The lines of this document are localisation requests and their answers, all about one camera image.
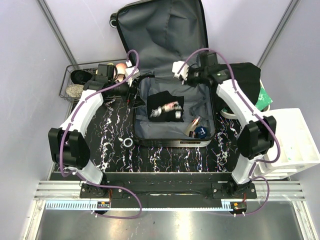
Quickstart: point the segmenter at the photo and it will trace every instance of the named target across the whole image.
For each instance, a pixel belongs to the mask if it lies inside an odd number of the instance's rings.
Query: wire basket
[[[84,70],[91,74],[96,74],[96,70],[98,69],[98,64],[110,64],[113,63],[114,65],[119,63],[124,63],[126,59],[115,59],[115,60],[106,60],[106,61],[95,61],[95,62],[86,62],[86,63],[80,63],[80,64],[74,64],[74,65],[68,65],[65,68],[65,72],[63,75],[61,88],[59,92],[60,98],[67,100],[70,103],[77,103],[80,97],[71,97],[67,94],[67,88],[71,85],[74,85],[74,83],[71,81],[71,73],[74,70]]]

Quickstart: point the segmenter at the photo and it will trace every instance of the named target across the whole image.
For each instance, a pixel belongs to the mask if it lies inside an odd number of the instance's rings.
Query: black cloth
[[[238,82],[239,87],[248,97],[248,99],[256,105],[260,93],[260,76],[261,69],[251,62],[232,63],[230,64],[234,73],[234,78]],[[218,71],[226,70],[227,65],[219,64]],[[215,98],[215,109],[220,112],[228,105],[220,97]]]
[[[184,96],[172,96],[168,91],[147,97],[146,109],[151,122],[183,122]]]

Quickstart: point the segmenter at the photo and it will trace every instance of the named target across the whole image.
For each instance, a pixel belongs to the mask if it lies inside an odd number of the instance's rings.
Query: suitcase lid
[[[184,61],[195,50],[208,47],[201,0],[142,0],[116,14],[116,26],[128,52],[139,53],[141,74],[173,76],[173,62]],[[135,63],[135,56],[130,60]],[[196,63],[196,56],[189,64]]]

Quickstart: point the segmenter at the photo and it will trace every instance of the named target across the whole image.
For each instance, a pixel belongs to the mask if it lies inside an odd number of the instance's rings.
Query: blue round object
[[[198,139],[204,139],[208,135],[208,130],[204,126],[198,126],[195,130]]]

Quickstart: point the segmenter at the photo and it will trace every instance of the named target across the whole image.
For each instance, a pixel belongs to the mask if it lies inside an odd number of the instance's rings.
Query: black bag
[[[139,96],[145,103],[148,96],[163,91],[184,96],[184,122],[151,122],[146,105],[135,108],[135,143],[147,147],[207,146],[215,136],[217,125],[211,89],[204,84],[182,85],[172,73],[174,62],[184,61],[194,51],[208,47],[201,0],[141,0],[111,15],[110,24],[117,28],[126,52],[134,49],[139,53],[140,74],[153,76],[143,79],[139,85]],[[195,63],[197,56],[188,62],[189,65]],[[203,118],[201,126],[208,132],[204,139],[184,134],[198,115]]]

